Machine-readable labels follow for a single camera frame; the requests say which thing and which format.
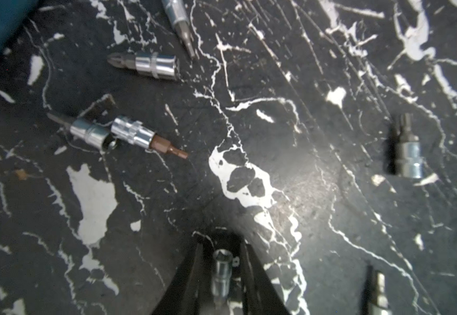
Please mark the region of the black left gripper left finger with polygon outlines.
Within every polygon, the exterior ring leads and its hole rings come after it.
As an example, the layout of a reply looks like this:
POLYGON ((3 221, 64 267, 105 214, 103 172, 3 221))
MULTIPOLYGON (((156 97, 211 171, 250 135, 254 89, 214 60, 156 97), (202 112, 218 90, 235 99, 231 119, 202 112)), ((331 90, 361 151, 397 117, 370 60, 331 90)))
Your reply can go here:
POLYGON ((205 272, 203 252, 202 243, 192 247, 152 314, 198 314, 199 288, 205 272))

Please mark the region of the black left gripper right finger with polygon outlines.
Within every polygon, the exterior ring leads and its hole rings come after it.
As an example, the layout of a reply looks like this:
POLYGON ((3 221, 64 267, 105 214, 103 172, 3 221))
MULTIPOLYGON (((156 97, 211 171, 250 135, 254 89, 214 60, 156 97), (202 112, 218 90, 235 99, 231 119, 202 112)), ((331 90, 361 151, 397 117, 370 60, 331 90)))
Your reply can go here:
POLYGON ((244 314, 289 314, 253 247, 240 243, 244 314))

